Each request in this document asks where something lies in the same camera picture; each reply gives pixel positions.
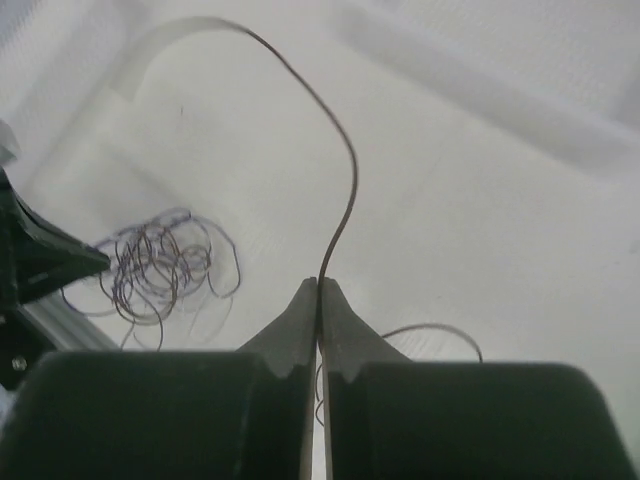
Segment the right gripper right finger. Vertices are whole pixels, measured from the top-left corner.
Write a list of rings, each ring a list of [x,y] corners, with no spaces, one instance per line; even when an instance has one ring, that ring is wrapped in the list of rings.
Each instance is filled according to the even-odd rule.
[[[321,281],[331,479],[634,479],[605,398],[561,363],[413,361]]]

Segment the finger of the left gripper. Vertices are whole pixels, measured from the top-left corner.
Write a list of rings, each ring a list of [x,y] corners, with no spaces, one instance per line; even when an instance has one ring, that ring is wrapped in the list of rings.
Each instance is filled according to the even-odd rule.
[[[25,305],[110,267],[107,255],[31,210],[1,174],[1,303]]]

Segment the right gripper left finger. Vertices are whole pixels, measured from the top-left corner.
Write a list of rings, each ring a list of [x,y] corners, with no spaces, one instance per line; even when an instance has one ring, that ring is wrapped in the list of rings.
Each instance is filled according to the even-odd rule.
[[[307,479],[317,282],[234,351],[44,357],[1,430],[5,479]]]

